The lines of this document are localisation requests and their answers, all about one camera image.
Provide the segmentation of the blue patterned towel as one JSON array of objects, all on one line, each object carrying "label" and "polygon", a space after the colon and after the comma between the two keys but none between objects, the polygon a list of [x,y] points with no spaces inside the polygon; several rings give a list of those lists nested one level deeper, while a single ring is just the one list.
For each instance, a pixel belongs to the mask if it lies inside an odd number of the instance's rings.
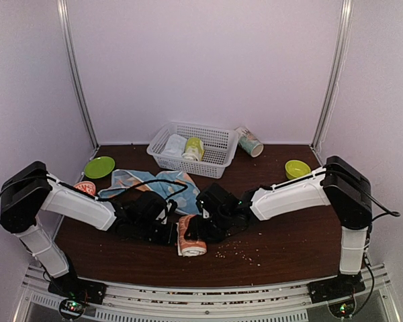
[{"label": "blue patterned towel", "polygon": [[138,190],[153,191],[164,199],[174,200],[179,214],[201,214],[196,205],[196,197],[200,190],[190,175],[184,171],[166,170],[153,175],[147,171],[118,169],[112,172],[111,186],[97,194],[101,198],[108,199],[142,182],[148,183],[137,187]]}]

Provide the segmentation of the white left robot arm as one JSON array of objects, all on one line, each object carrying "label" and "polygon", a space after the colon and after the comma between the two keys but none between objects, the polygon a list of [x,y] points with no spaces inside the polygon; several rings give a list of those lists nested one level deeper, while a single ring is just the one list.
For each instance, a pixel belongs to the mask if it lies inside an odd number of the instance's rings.
[{"label": "white left robot arm", "polygon": [[38,213],[49,211],[86,223],[100,231],[159,245],[177,241],[177,225],[169,221],[177,204],[153,191],[121,204],[116,198],[88,195],[59,180],[35,161],[12,176],[0,190],[0,225],[17,236],[69,298],[83,292],[72,275],[71,261],[44,231]]}]

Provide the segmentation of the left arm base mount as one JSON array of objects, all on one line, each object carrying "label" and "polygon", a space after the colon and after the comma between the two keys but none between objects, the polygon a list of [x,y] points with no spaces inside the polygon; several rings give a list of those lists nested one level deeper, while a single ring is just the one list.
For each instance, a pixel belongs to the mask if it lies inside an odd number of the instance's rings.
[{"label": "left arm base mount", "polygon": [[79,278],[72,264],[66,274],[57,278],[49,276],[49,279],[48,292],[50,293],[84,303],[96,305],[103,303],[106,284]]}]

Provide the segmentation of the orange bunny towel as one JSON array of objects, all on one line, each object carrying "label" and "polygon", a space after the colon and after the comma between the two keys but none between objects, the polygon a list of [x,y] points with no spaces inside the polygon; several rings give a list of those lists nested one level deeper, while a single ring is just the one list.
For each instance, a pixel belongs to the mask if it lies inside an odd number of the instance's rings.
[{"label": "orange bunny towel", "polygon": [[190,219],[194,215],[186,215],[179,219],[177,224],[177,253],[181,257],[202,256],[207,252],[207,245],[202,240],[185,238]]}]

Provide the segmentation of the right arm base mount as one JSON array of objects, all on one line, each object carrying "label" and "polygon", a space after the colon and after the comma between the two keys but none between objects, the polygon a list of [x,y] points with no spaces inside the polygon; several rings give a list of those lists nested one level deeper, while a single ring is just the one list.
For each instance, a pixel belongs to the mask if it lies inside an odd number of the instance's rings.
[{"label": "right arm base mount", "polygon": [[321,303],[343,297],[350,297],[365,290],[365,283],[359,272],[356,275],[339,274],[307,284],[312,303]]}]

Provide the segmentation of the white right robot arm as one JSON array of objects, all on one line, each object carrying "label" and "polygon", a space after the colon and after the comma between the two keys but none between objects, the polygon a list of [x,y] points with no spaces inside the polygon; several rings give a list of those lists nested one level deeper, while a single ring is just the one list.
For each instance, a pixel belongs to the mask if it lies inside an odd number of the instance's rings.
[{"label": "white right robot arm", "polygon": [[219,184],[211,184],[197,197],[200,215],[189,220],[188,240],[221,242],[234,229],[249,226],[252,218],[268,221],[301,209],[331,206],[342,227],[339,275],[331,291],[345,296],[357,284],[369,227],[373,219],[369,180],[338,156],[310,174],[281,184],[260,186],[237,198]]}]

